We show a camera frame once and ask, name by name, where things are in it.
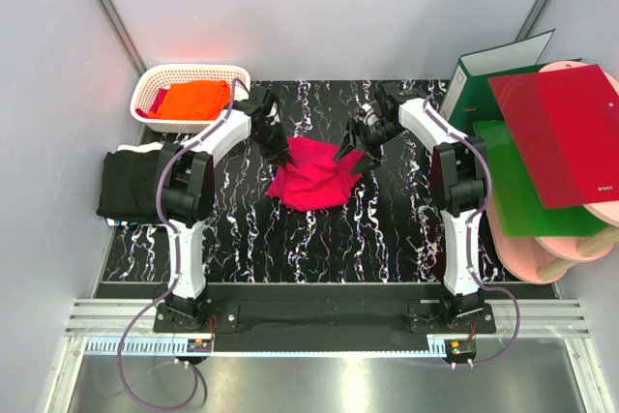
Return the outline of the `magenta t shirt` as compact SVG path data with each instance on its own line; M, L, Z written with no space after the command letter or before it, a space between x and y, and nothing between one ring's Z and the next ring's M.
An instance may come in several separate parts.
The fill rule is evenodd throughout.
M334 162L339 147L307 137L289 137L288 143L295 164L278 169L267 195L301 212L345 205L360 174L351 171L363 156L353 150Z

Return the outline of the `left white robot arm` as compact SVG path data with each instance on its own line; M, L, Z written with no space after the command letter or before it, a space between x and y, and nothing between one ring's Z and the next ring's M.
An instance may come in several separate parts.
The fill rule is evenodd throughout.
M203 270L204 224L215 203L215 168L239 143L249 140L275 166L293 164L280 121L280 99L264 87L232 100L221 116L182 144L159 151L155 202L169 242L170 281L155 300L157 320L196 332L215 318L209 314Z

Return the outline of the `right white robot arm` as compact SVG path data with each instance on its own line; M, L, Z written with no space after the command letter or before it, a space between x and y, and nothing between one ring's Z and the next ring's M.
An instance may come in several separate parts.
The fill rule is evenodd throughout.
M426 323L440 322L451 332L467 331L483 318L485 297L479 273L479 227L486 206L489 170L486 144L450 125L431 97L406 93L395 82L377 86L375 102L350 117L334 161L357 148L363 155L351 173L377 168L382 146L408 131L431 152L429 189L445 229L443 296Z

